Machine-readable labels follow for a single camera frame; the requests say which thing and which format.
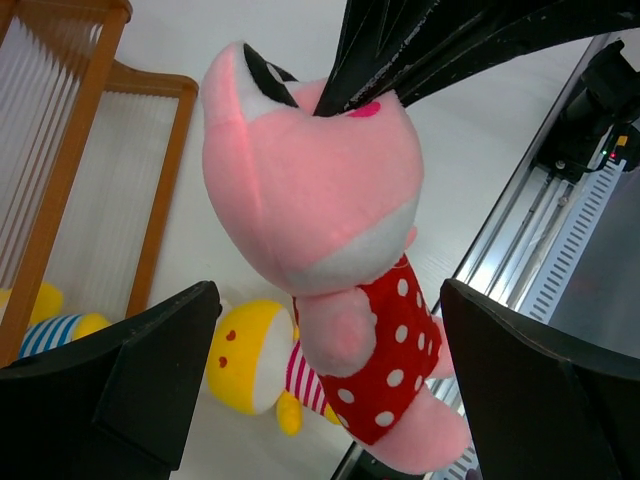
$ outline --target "red polka dot dress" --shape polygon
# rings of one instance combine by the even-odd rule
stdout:
[[[343,426],[373,445],[395,426],[435,368],[442,339],[406,255],[359,288],[369,298],[375,322],[373,354],[354,375],[320,376],[320,381]]]

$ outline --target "striped shirt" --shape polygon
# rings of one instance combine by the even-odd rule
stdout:
[[[71,341],[71,334],[83,315],[53,317],[27,330],[18,358],[29,357],[61,347]]]
[[[320,415],[325,414],[327,399],[320,384],[320,378],[302,356],[300,341],[296,342],[291,352],[287,366],[286,389],[305,407]]]

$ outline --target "yellow plush toy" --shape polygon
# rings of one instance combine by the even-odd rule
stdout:
[[[303,406],[340,424],[302,356],[291,316],[271,300],[232,308],[218,320],[205,375],[213,395],[241,413],[260,415],[275,405],[288,435],[302,428]]]
[[[4,314],[10,296],[10,289],[0,289],[0,318],[2,318]],[[60,314],[63,303],[64,297],[62,292],[49,283],[43,283],[40,285],[40,290],[38,290],[38,296],[33,305],[29,325],[35,325],[36,323],[45,321],[47,318]]]
[[[10,296],[11,290],[0,289],[0,318]],[[49,283],[40,286],[18,358],[60,347],[110,325],[109,321],[98,313],[60,315],[63,305],[64,296],[60,290]]]

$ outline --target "pink plush toy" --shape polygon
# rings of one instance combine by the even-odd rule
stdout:
[[[294,297],[305,357],[346,430],[392,468],[433,471],[470,435],[425,385],[453,367],[404,254],[419,140],[393,92],[313,116],[324,83],[299,83],[244,43],[220,53],[201,89],[207,190],[247,261]]]

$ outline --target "clear plastic panel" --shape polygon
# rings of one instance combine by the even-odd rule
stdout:
[[[124,318],[177,104],[102,95],[45,274],[64,313]]]

